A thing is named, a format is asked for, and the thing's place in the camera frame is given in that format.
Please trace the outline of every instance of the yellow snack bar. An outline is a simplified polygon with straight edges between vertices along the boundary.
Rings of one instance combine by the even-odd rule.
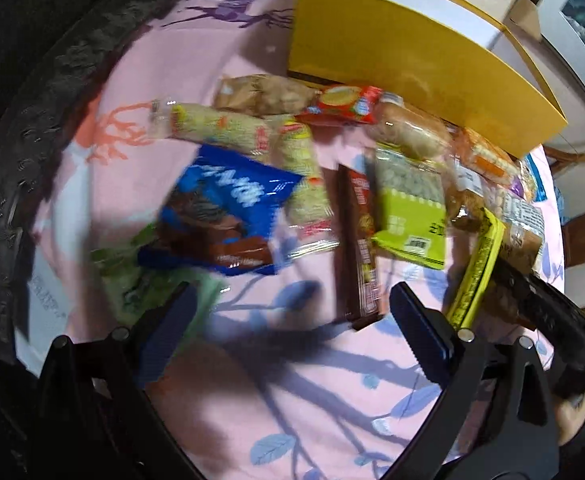
[[[483,211],[484,218],[481,221],[477,245],[463,275],[455,300],[446,315],[448,322],[455,330],[471,328],[473,325],[504,237],[504,224],[488,209],[484,208]]]

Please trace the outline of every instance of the cardboard box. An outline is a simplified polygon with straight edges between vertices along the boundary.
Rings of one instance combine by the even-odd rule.
[[[288,75],[395,92],[517,157],[567,124],[512,33],[464,0],[298,0]]]

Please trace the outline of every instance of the blue snack bag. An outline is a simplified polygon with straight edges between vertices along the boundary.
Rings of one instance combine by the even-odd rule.
[[[268,247],[278,209],[301,176],[204,145],[162,208],[158,240],[141,248],[141,266],[196,265],[226,276],[275,274]]]

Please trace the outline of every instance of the pink bedsheet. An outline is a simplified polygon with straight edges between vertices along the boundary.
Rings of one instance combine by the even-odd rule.
[[[53,197],[35,225],[40,247],[73,304],[74,341],[114,326],[85,265],[90,248],[125,240],[152,221],[196,146],[146,136],[157,97],[210,104],[222,74],[285,74],[295,0],[181,0],[137,40],[66,149]],[[362,165],[344,136],[317,143],[321,164]],[[548,192],[543,275],[563,290],[563,248],[553,182]],[[285,226],[275,246],[297,241]],[[468,240],[449,238],[445,270],[380,258],[384,301],[401,280],[441,308],[459,283]],[[440,389],[429,383],[392,317],[352,332],[335,319],[332,253],[305,256],[277,276],[227,280],[200,341],[176,357],[148,394],[173,436],[215,479],[380,478],[428,415]],[[477,331],[502,342],[522,329],[482,317]],[[552,348],[538,333],[541,360]],[[463,449],[460,442],[452,454]]]

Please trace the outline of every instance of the red package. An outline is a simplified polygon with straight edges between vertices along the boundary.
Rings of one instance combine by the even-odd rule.
[[[341,126],[349,121],[374,124],[373,107],[381,93],[375,86],[329,86],[297,120],[316,126]]]

